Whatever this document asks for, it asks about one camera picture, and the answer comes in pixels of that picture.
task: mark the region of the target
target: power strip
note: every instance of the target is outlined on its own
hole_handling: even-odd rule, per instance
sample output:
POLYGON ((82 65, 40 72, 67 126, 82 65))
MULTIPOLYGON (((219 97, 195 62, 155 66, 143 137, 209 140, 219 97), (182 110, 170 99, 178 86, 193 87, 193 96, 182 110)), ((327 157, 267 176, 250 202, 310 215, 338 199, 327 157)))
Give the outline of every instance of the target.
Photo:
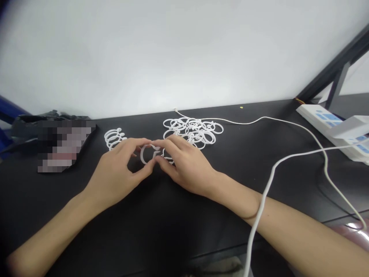
MULTIPOLYGON (((321 132, 335 146, 352 145, 366 139, 366 136, 357 138, 340 139, 327 134, 327 130, 341 124, 343 121, 320 105, 301 105, 296 110, 311 125, 321 132)), ((355 162, 363 162, 369 165, 369 142, 356 147, 343 148, 341 151, 355 162)))

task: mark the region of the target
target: right hand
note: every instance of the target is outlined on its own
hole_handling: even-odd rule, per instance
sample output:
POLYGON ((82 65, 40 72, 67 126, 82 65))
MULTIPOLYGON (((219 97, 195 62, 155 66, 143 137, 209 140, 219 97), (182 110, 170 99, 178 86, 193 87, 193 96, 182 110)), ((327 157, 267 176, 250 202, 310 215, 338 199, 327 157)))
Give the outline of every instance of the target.
POLYGON ((211 167, 198 148, 176 135, 171 135, 164 140, 155 140, 152 144, 165 148, 173 158, 176 166, 171 165, 161 156, 156 156, 155 160, 174 182, 189 192, 205 197, 210 196, 216 188, 220 173, 211 167))

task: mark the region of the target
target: black table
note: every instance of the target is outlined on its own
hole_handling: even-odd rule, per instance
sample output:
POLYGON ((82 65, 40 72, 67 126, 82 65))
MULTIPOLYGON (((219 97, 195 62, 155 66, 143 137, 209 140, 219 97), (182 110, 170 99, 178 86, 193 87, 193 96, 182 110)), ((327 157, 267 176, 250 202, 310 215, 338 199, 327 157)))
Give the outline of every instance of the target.
MULTIPOLYGON (((357 99, 366 101, 357 114, 369 115, 365 110, 368 99, 368 95, 357 99)), ((183 114, 236 122, 261 116, 280 118, 307 127, 324 147, 332 146, 295 111, 298 106, 294 100, 282 100, 187 110, 183 114)), ((97 120, 99 128, 86 151, 73 168, 61 174, 38 174, 37 156, 32 153, 16 153, 5 160, 0 165, 0 220, 8 253, 83 190, 100 156, 108 150, 103 138, 106 131, 121 127, 128 137, 160 139, 166 131, 163 120, 168 118, 178 115, 165 112, 97 120)), ((305 130, 291 124, 268 119, 247 126, 220 123, 224 133, 216 135, 214 145, 203 149, 204 155, 216 170, 259 192, 264 190, 277 160, 318 148, 305 130)), ((349 160, 339 150, 329 151, 328 156, 332 180, 358 211, 368 211, 369 167, 349 160)), ((269 196, 326 224, 353 221, 344 210, 352 211, 325 179, 323 162, 322 154, 283 162, 276 170, 269 196)), ((142 165, 137 159, 130 167, 138 170, 142 165)), ((78 234, 48 275, 115 277, 145 269, 155 271, 162 265, 206 263, 245 253, 249 232, 249 225, 227 208, 183 190, 156 166, 127 198, 78 234)), ((262 238, 255 240, 257 245, 262 238)))

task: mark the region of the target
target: left hand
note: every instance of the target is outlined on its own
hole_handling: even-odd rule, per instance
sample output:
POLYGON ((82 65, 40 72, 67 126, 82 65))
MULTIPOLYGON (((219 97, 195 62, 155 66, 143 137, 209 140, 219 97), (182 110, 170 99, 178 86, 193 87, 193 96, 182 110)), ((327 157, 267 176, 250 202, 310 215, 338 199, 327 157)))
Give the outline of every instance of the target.
POLYGON ((144 168, 132 173, 127 168, 134 151, 152 141, 142 138, 128 138, 120 142, 112 151, 102 155, 89 183, 81 193, 85 199, 92 201, 94 207, 103 211, 125 198, 138 184, 148 177, 155 165, 149 161, 144 168))

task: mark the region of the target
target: white wall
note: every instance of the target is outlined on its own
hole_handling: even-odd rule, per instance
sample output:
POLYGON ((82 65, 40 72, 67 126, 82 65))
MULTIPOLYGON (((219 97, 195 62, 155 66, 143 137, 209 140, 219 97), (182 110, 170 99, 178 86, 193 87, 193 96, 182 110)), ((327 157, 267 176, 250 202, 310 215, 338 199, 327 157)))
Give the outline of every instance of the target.
POLYGON ((92 118, 292 98, 369 22, 368 0, 12 2, 0 94, 92 118))
MULTIPOLYGON (((320 98, 319 103, 328 99, 332 84, 330 83, 316 96, 316 98, 320 98)), ((339 94, 348 95, 367 92, 369 92, 369 52, 366 52, 350 66, 339 94)))

